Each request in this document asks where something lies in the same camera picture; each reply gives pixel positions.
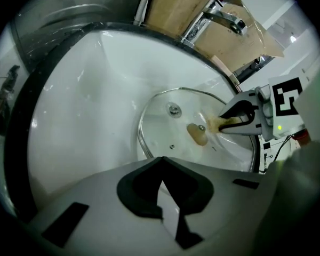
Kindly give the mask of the red wristband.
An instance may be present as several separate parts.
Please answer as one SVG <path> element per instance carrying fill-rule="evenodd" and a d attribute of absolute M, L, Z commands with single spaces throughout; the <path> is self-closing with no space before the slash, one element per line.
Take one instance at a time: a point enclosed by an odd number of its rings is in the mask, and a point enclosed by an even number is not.
<path fill-rule="evenodd" d="M 302 147 L 304 145 L 307 145 L 311 142 L 311 138 L 309 136 L 309 133 L 306 129 L 301 130 L 297 133 L 295 133 L 292 138 L 298 142 L 298 144 Z"/>

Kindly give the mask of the round glass lid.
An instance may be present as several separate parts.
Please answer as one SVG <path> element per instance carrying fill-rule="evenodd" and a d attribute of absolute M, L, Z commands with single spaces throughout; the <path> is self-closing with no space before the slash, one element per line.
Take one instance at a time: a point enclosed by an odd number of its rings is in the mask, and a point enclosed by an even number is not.
<path fill-rule="evenodd" d="M 218 117 L 225 102 L 215 95 L 187 87 L 154 95 L 138 123 L 137 138 L 147 158 L 173 157 L 243 172 L 259 172 L 258 137 L 211 133 L 206 120 Z"/>

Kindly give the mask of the yellow sponge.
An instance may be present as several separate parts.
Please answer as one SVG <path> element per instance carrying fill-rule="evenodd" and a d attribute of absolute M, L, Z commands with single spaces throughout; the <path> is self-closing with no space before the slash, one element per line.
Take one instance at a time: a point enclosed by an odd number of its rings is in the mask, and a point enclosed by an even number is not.
<path fill-rule="evenodd" d="M 220 133 L 220 128 L 223 126 L 230 126 L 232 124 L 240 123 L 241 119 L 238 117 L 231 117 L 228 119 L 222 117 L 210 117 L 206 120 L 207 129 L 214 134 Z"/>

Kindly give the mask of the chrome sink faucet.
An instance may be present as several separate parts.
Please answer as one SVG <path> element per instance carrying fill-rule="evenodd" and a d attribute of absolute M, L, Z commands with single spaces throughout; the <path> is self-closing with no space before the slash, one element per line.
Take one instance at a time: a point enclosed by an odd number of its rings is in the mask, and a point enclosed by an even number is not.
<path fill-rule="evenodd" d="M 247 32 L 245 22 L 235 15 L 220 11 L 221 8 L 215 0 L 210 0 L 181 34 L 181 42 L 193 47 L 212 22 L 229 29 L 236 35 L 244 36 Z"/>

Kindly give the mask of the large open cardboard box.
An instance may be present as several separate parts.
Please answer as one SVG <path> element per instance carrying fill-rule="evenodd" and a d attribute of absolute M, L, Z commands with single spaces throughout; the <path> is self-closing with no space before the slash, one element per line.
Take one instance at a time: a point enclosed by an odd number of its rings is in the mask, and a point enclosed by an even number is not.
<path fill-rule="evenodd" d="M 208 0 L 152 0 L 146 23 L 162 33 L 180 36 Z M 230 71 L 236 71 L 261 56 L 283 57 L 282 47 L 258 23 L 247 7 L 225 5 L 221 11 L 241 18 L 247 26 L 238 35 L 213 21 L 198 36 L 194 47 L 203 55 L 218 57 Z"/>

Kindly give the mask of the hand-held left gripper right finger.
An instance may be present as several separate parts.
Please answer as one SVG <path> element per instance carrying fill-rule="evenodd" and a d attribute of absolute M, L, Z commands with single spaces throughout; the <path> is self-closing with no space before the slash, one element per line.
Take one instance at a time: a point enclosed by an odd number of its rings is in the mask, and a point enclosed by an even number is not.
<path fill-rule="evenodd" d="M 259 247 L 256 234 L 274 198 L 279 166 L 261 175 L 223 170 L 178 158 L 174 162 L 208 178 L 214 194 L 200 213 L 184 215 L 167 184 L 162 185 L 163 226 L 172 237 L 202 241 L 182 256 L 249 256 Z"/>

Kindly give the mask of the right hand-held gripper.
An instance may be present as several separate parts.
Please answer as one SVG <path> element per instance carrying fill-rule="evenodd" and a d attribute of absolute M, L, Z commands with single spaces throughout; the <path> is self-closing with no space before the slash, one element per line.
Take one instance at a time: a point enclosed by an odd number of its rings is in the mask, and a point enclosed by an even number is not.
<path fill-rule="evenodd" d="M 219 117 L 229 118 L 219 126 L 225 134 L 261 135 L 266 140 L 280 139 L 302 131 L 305 124 L 293 103 L 307 87 L 308 80 L 298 76 L 278 76 L 269 83 L 234 96 L 221 110 Z M 243 121 L 237 116 L 253 115 L 259 109 L 264 122 Z"/>

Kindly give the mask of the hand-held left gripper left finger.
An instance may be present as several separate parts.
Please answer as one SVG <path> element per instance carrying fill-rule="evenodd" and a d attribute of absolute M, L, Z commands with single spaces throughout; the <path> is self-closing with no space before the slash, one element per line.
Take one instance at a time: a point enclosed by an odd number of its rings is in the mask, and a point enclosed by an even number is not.
<path fill-rule="evenodd" d="M 54 256 L 173 256 L 188 248 L 177 200 L 188 170 L 158 157 L 94 174 L 39 211 L 30 226 Z"/>

